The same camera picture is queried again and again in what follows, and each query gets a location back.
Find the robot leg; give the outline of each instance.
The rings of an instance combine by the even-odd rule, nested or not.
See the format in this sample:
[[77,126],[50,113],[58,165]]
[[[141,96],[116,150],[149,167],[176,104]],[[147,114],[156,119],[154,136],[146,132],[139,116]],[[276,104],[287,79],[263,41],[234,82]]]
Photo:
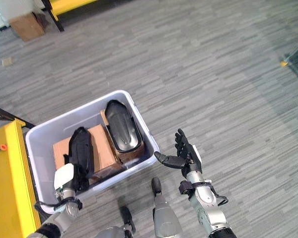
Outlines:
[[179,220],[162,195],[160,180],[153,178],[151,186],[155,196],[155,208],[153,209],[155,236],[157,238],[183,238],[184,235]]
[[131,213],[126,206],[121,207],[119,210],[124,220],[124,225],[122,227],[109,227],[98,233],[95,238],[133,238],[136,228]]

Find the white plastic bin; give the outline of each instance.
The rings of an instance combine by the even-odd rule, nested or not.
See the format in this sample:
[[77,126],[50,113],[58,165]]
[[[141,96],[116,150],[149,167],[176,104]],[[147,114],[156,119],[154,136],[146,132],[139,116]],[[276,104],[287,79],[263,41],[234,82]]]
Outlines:
[[[153,153],[154,151],[159,151],[159,147],[149,132],[130,94],[122,90],[114,91],[28,131],[25,141],[40,201],[45,203],[57,203],[53,185],[54,173],[56,171],[53,144],[72,136],[74,131],[80,126],[93,127],[98,124],[103,124],[99,111],[105,109],[107,103],[113,99],[125,104],[128,111],[134,117],[145,142],[145,154],[139,158],[137,163],[129,165],[127,170],[96,186],[92,186],[88,191],[79,194],[77,198],[83,199],[95,195],[114,183],[152,165],[156,161]],[[45,212],[54,212],[52,208],[46,206],[42,206],[42,208]]]

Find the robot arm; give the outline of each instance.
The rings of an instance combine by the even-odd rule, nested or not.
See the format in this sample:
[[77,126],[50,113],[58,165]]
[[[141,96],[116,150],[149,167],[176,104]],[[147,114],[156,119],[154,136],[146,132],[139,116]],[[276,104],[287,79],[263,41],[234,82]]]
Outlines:
[[60,238],[77,217],[82,203],[75,198],[78,190],[86,189],[84,174],[77,165],[65,164],[55,172],[54,188],[59,201],[56,213],[28,238]]
[[236,238],[224,213],[219,206],[226,204],[228,199],[219,196],[210,179],[202,176],[201,157],[194,145],[188,143],[181,129],[175,134],[177,156],[166,156],[159,152],[154,155],[163,165],[181,169],[186,178],[179,187],[181,194],[187,194],[189,201],[198,215],[199,222],[204,226],[209,238]]

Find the yellow shelf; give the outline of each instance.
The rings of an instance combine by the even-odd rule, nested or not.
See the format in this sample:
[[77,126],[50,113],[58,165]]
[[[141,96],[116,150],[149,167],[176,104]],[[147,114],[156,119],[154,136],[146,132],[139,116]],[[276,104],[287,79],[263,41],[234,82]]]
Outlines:
[[24,238],[40,227],[33,205],[35,196],[22,135],[24,122],[0,128],[0,238]]
[[64,12],[73,10],[96,0],[50,0],[52,13],[56,17]]

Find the small cardboard box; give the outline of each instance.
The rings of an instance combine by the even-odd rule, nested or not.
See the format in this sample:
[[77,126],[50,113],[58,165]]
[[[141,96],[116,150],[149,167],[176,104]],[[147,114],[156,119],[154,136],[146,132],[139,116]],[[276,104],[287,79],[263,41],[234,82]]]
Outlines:
[[[116,161],[112,153],[104,128],[101,125],[88,129],[92,135],[92,145],[94,150],[94,176],[89,180],[92,184],[101,179],[112,176],[122,170],[120,161]],[[64,165],[64,154],[69,153],[70,137],[61,140],[53,145],[56,169]]]
[[145,145],[144,145],[143,141],[141,142],[141,145],[134,151],[122,153],[122,152],[119,152],[118,150],[116,150],[116,148],[114,146],[114,142],[113,142],[113,140],[110,136],[109,130],[107,128],[109,123],[108,123],[108,120],[105,115],[105,110],[101,110],[100,115],[101,115],[101,118],[103,119],[103,122],[105,124],[106,136],[110,143],[110,147],[122,163],[126,163],[130,160],[133,160],[134,158],[140,157],[141,155],[143,155],[145,153]]
[[30,41],[45,34],[33,13],[15,17],[9,21],[9,24],[24,41]]

